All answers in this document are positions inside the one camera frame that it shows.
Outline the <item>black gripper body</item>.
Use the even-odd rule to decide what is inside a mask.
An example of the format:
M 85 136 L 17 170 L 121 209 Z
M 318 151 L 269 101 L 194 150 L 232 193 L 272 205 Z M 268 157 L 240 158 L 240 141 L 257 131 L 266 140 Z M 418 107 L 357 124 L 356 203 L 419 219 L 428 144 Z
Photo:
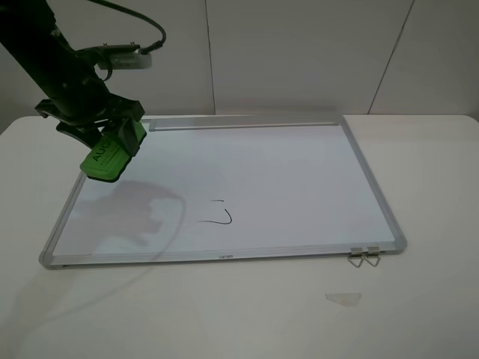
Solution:
M 138 100 L 115 95 L 106 87 L 114 70 L 98 67 L 98 48 L 58 47 L 36 63 L 34 81 L 47 96 L 36 106 L 42 116 L 86 129 L 108 120 L 118 126 L 125 117 L 140 120 L 144 109 Z

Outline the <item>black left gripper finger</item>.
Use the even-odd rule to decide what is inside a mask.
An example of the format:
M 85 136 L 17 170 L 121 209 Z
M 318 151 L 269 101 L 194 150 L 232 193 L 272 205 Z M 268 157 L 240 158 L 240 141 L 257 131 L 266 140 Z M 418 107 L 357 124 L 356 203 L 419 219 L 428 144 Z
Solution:
M 120 147 L 128 155 L 136 155 L 142 141 L 142 124 L 130 118 L 123 118 L 117 128 Z

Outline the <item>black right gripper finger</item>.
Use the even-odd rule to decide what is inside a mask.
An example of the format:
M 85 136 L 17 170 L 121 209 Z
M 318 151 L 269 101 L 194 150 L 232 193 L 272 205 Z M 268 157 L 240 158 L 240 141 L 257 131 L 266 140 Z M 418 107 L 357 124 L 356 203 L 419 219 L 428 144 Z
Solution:
M 63 135 L 67 135 L 74 138 L 78 142 L 84 144 L 89 149 L 93 149 L 102 138 L 102 135 L 98 128 L 79 128 L 70 126 L 66 123 L 59 123 L 56 126 L 56 130 Z

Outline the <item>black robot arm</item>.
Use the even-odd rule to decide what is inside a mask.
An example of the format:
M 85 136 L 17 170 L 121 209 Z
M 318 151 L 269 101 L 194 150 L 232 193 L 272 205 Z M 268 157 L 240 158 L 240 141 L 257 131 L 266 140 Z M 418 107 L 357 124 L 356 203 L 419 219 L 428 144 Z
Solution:
M 89 148 L 107 137 L 136 155 L 140 102 L 109 91 L 94 69 L 108 62 L 104 50 L 73 49 L 46 1 L 2 1 L 1 44 L 45 93 L 35 109 L 58 119 L 60 133 Z

